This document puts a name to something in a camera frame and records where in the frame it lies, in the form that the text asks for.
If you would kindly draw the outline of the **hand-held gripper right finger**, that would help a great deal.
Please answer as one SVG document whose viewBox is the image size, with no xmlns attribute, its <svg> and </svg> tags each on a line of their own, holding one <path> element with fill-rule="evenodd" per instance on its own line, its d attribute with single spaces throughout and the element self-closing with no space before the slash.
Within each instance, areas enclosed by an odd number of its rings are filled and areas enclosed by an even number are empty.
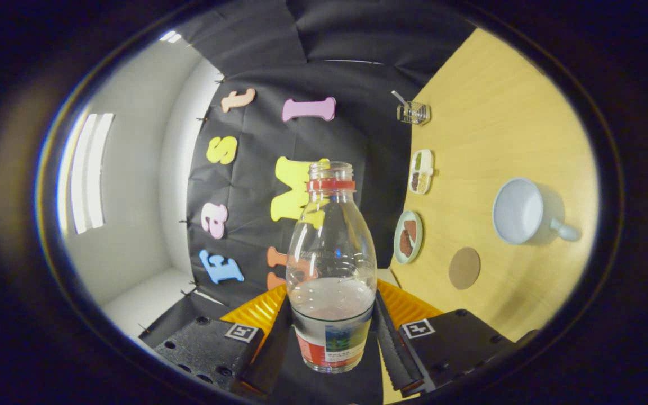
<svg viewBox="0 0 648 405">
<path fill-rule="evenodd" d="M 515 344 L 466 309 L 438 310 L 380 280 L 376 338 L 395 390 L 451 392 L 514 351 Z"/>
</svg>

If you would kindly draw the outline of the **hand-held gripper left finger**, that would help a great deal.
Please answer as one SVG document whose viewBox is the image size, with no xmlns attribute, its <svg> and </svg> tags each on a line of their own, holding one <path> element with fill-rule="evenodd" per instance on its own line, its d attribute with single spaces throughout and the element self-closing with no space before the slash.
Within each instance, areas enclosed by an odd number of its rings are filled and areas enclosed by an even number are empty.
<svg viewBox="0 0 648 405">
<path fill-rule="evenodd" d="M 196 316 L 152 350 L 206 385 L 265 398 L 285 360 L 290 309 L 286 286 L 280 285 L 221 318 Z"/>
</svg>

